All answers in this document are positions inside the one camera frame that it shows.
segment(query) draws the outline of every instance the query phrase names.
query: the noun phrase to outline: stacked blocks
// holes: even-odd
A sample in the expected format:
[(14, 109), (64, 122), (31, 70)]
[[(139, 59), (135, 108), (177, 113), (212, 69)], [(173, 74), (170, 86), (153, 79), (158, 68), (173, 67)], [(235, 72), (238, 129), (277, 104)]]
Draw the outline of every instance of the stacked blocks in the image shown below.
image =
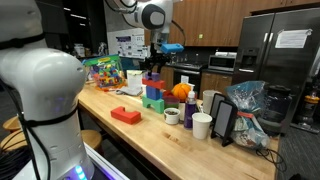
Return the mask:
[(134, 112), (125, 112), (125, 108), (122, 106), (117, 107), (116, 109), (111, 111), (111, 117), (119, 119), (128, 124), (134, 124), (141, 119), (141, 113)]
[(142, 84), (146, 85), (146, 95), (142, 96), (142, 105), (149, 108), (152, 105), (155, 111), (162, 114), (164, 111), (164, 101), (161, 99), (160, 89), (163, 89), (164, 81), (160, 80), (159, 73), (152, 73), (151, 76), (146, 74), (146, 78), (142, 79)]

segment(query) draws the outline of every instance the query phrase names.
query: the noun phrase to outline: colorful toy box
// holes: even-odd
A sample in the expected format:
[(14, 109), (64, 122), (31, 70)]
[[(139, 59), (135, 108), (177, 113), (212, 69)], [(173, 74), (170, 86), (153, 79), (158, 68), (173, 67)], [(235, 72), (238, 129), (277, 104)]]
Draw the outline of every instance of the colorful toy box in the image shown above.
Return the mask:
[(98, 89), (110, 91), (125, 85), (120, 57), (117, 54), (87, 59), (83, 64), (89, 67)]

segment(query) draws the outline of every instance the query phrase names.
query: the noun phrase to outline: red block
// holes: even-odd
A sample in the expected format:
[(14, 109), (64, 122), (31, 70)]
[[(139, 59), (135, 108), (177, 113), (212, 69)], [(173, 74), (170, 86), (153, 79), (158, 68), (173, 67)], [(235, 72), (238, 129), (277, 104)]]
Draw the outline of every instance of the red block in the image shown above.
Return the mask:
[(152, 80), (147, 80), (145, 78), (142, 78), (142, 84), (154, 87), (156, 89), (164, 89), (164, 86), (165, 86), (164, 81), (162, 80), (154, 82)]
[(128, 124), (134, 124), (140, 121), (141, 113), (137, 111), (125, 112), (125, 108), (123, 106), (119, 106), (111, 111), (111, 117), (116, 118)]

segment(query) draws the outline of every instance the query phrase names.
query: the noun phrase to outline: stool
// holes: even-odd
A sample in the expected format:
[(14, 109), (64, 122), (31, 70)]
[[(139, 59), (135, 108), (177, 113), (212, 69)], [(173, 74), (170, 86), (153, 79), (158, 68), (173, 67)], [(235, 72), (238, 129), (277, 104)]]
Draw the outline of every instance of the stool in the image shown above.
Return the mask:
[(4, 151), (12, 151), (12, 150), (18, 149), (22, 146), (27, 145), (27, 142), (25, 141), (25, 139), (26, 138), (24, 137), (24, 134), (21, 130), (15, 131), (9, 134), (7, 137), (5, 137), (1, 141), (0, 148), (1, 149), (3, 148)]
[(6, 122), (4, 122), (2, 127), (5, 130), (10, 131), (10, 133), (13, 133), (17, 130), (20, 130), (21, 127), (20, 127), (18, 116), (15, 116), (15, 117), (7, 120)]
[(82, 136), (83, 142), (88, 144), (92, 149), (97, 151), (101, 156), (104, 156), (103, 149), (101, 146), (102, 136), (98, 131), (82, 130), (81, 136)]

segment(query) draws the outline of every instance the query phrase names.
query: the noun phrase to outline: black strap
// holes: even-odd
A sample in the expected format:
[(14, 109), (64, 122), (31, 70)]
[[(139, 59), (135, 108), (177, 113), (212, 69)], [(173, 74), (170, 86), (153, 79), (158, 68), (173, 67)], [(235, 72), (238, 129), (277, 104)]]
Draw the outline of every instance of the black strap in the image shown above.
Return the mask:
[(47, 126), (51, 124), (61, 123), (69, 119), (71, 116), (73, 116), (73, 114), (76, 113), (77, 110), (78, 108), (74, 108), (74, 110), (72, 110), (69, 114), (55, 118), (55, 119), (51, 119), (51, 120), (45, 120), (45, 121), (26, 120), (26, 121), (23, 121), (22, 125), (26, 127), (37, 127), (37, 126)]
[(44, 39), (44, 33), (27, 38), (14, 38), (9, 41), (0, 42), (0, 50), (9, 48), (22, 48), (25, 44), (33, 43)]

